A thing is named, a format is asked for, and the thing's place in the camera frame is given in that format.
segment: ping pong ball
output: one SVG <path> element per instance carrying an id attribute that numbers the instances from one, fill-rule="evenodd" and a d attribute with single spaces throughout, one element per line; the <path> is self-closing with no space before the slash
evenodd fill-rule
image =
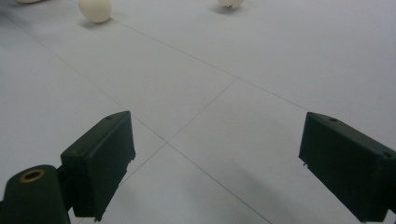
<path id="1" fill-rule="evenodd" d="M 92 22 L 104 22 L 110 18 L 110 0 L 78 0 L 78 7 L 82 15 Z"/>
<path id="2" fill-rule="evenodd" d="M 244 0 L 218 0 L 222 7 L 238 8 Z"/>

